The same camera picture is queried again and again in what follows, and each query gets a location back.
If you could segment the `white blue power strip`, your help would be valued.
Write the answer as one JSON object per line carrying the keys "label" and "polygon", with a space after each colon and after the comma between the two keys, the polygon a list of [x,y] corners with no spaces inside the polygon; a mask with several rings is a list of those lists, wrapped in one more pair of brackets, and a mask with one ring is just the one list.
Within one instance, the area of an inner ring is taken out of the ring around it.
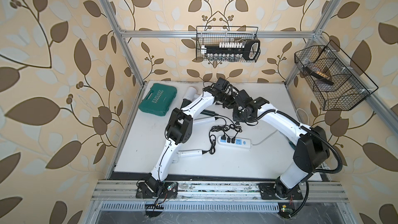
{"label": "white blue power strip", "polygon": [[243,138],[232,139],[232,138],[228,138],[226,136],[219,136],[217,138],[217,143],[220,146],[246,149],[246,150],[249,150],[252,147],[250,139],[243,139]]}

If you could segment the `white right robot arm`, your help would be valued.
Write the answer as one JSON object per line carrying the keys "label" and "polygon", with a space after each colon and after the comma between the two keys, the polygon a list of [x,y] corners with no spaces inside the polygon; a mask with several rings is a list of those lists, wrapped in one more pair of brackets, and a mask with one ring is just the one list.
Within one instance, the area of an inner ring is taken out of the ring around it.
{"label": "white right robot arm", "polygon": [[268,100],[262,97],[253,99],[245,90],[232,95],[238,121],[249,124],[262,120],[295,146],[293,162],[275,180],[277,197],[285,199],[294,187],[315,173],[337,174],[342,170],[342,157],[326,140],[323,128],[305,125],[275,108]]}

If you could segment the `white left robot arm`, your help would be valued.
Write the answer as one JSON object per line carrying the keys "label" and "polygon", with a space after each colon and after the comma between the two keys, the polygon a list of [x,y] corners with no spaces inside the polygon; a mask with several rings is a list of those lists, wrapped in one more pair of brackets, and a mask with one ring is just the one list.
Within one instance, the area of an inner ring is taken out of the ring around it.
{"label": "white left robot arm", "polygon": [[191,137],[194,119],[206,108],[221,103],[223,106],[234,104],[234,96],[226,89],[217,89],[212,86],[205,87],[202,94],[190,87],[182,101],[181,108],[175,108],[165,128],[165,146],[151,172],[144,181],[137,184],[137,198],[151,199],[167,195],[169,191],[164,181],[169,174],[170,165],[180,150],[180,146]]}

